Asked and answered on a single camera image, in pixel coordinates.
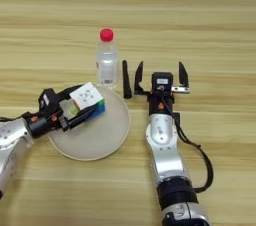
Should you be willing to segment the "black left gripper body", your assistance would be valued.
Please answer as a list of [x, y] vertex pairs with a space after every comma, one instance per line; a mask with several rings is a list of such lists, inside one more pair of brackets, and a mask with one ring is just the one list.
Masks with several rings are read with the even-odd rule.
[[41, 137], [51, 131], [69, 129], [68, 119], [58, 99], [39, 100], [39, 111], [29, 116], [29, 130], [33, 138]]

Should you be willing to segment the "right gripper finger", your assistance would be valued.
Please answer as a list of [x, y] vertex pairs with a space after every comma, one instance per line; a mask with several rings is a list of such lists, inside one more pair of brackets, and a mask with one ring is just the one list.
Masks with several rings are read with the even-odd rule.
[[179, 82], [183, 87], [189, 86], [188, 74], [182, 62], [179, 63]]
[[140, 83], [142, 82], [142, 76], [143, 76], [143, 61], [139, 63], [135, 73], [134, 91], [144, 91], [143, 88], [140, 86]]

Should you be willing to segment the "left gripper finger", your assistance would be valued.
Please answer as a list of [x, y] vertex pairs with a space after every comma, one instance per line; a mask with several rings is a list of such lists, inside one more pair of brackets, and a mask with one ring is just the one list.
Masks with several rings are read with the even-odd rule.
[[75, 117], [71, 119], [64, 118], [64, 122], [62, 123], [62, 130], [67, 131], [79, 126], [80, 124], [89, 120], [97, 110], [98, 105], [93, 105], [81, 110]]
[[70, 99], [70, 94], [77, 90], [78, 88], [80, 88], [80, 85], [75, 85], [75, 86], [72, 86], [72, 87], [68, 87], [62, 91], [60, 91], [58, 93], [58, 98], [59, 98], [59, 101], [62, 102], [63, 100], [69, 100]]

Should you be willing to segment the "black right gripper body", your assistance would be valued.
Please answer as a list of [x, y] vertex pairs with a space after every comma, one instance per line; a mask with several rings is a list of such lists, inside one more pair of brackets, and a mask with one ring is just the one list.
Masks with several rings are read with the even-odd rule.
[[136, 87], [135, 95], [145, 95], [149, 103], [149, 114], [173, 114], [174, 94], [189, 94], [189, 87], [171, 87], [170, 89], [163, 86], [144, 91], [141, 87]]

